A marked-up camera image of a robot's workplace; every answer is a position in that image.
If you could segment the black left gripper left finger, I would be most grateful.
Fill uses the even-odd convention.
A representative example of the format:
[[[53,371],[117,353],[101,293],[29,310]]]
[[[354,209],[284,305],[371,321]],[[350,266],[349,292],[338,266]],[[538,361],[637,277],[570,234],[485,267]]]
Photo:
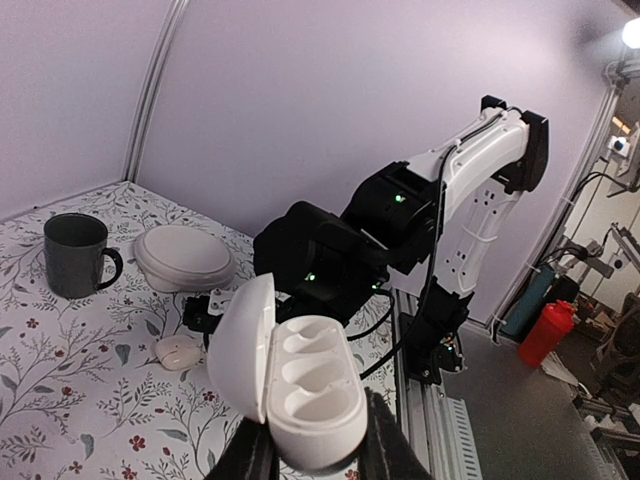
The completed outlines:
[[[268,427],[243,419],[205,480],[275,478],[275,445]]]

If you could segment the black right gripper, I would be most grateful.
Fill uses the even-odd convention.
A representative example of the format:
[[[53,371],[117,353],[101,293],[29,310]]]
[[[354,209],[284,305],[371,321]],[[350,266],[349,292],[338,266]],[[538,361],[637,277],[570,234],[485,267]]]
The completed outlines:
[[[320,315],[347,325],[390,278],[363,233],[305,201],[267,225],[253,250],[255,274],[272,274],[275,290],[288,296],[276,308],[279,324]]]

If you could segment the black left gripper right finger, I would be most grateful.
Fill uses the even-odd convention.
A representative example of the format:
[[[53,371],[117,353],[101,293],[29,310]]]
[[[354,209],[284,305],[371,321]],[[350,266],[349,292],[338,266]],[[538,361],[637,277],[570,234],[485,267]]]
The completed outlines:
[[[360,479],[429,479],[382,395],[365,388],[367,429],[358,450]]]

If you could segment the white earbud case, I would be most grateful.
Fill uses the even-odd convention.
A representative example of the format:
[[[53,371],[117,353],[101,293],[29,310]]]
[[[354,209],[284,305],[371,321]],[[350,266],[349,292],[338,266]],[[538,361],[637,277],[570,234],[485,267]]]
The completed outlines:
[[[158,340],[154,353],[160,364],[169,371],[181,371],[194,367],[201,359],[199,342],[187,335],[173,335]]]
[[[365,436],[366,394],[343,326],[320,315],[277,323],[270,273],[235,292],[210,338],[206,367],[220,397],[266,425],[295,470],[338,470]]]

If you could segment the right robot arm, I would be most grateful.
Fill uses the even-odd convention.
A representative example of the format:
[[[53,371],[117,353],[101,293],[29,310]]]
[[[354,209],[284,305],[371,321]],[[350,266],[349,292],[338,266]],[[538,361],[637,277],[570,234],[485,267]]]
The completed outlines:
[[[460,371],[454,343],[482,262],[514,205],[539,185],[549,137],[547,118],[488,95],[470,125],[369,176],[342,213],[294,203],[253,243],[255,273],[271,274],[285,295],[277,319],[348,324],[392,272],[424,264],[417,310],[403,316],[393,349],[426,385]]]

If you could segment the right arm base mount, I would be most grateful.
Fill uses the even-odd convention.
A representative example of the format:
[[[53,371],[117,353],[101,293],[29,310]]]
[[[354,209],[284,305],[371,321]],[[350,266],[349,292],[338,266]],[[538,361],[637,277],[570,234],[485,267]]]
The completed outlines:
[[[406,375],[425,385],[441,385],[442,372],[458,374],[465,368],[458,330],[461,322],[446,325],[445,330],[415,321],[408,313],[401,313],[401,334],[405,336],[412,323],[416,326],[403,347],[403,363]]]

